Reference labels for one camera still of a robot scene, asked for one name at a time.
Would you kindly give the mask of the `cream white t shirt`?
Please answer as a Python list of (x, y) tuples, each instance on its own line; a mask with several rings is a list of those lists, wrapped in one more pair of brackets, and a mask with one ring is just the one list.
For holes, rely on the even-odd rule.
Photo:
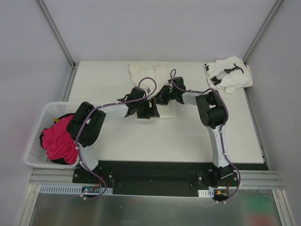
[(133, 86), (144, 90), (149, 87), (154, 92), (150, 98), (154, 98), (169, 80), (167, 62), (131, 62), (128, 70)]

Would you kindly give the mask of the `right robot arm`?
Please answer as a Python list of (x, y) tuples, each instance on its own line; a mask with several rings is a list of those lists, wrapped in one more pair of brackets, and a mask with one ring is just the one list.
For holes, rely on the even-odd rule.
[(209, 88), (205, 91), (186, 90), (182, 77), (169, 80), (155, 96), (156, 103), (167, 105), (175, 100), (183, 105), (195, 105), (202, 124), (207, 128), (213, 153), (212, 169), (202, 177), (204, 184), (217, 188), (224, 185), (233, 174), (226, 138), (225, 124), (229, 119), (228, 109), (220, 94)]

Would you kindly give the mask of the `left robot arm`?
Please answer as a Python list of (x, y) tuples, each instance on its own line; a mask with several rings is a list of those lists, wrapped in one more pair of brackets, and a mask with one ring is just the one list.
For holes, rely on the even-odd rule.
[(103, 123), (117, 118), (125, 118), (140, 113), (148, 104), (146, 91), (135, 86), (129, 94), (114, 103), (94, 106), (89, 102), (80, 104), (67, 125), (67, 132), (78, 150), (79, 163), (85, 169), (83, 178), (89, 183), (99, 179), (97, 150), (94, 147), (98, 140)]

